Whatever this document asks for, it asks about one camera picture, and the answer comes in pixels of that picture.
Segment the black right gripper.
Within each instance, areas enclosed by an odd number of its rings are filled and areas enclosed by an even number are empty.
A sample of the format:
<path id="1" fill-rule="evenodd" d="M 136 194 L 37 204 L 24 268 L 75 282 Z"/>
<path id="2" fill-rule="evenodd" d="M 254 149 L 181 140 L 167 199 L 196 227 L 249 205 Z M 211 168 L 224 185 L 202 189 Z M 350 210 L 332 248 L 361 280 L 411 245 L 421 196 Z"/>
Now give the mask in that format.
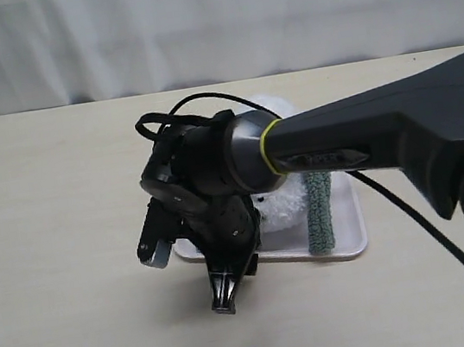
<path id="1" fill-rule="evenodd" d="M 245 276 L 257 272 L 260 242 L 259 212 L 251 196 L 213 197 L 179 204 L 188 239 L 205 257 L 212 292 L 212 309 L 236 312 L 236 298 Z"/>

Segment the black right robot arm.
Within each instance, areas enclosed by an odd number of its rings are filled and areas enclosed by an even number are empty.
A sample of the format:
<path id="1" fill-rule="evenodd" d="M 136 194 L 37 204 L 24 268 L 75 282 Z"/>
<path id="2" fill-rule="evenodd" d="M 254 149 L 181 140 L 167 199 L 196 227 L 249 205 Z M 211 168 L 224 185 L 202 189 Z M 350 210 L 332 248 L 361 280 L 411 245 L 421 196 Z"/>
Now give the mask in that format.
<path id="1" fill-rule="evenodd" d="M 163 268 L 177 239 L 191 241 L 206 258 L 217 312 L 234 312 L 239 282 L 257 266 L 251 195 L 290 174 L 396 168 L 442 218 L 464 213 L 464 53 L 293 117 L 256 105 L 213 117 L 172 110 L 149 112 L 135 128 L 153 144 L 137 256 Z"/>

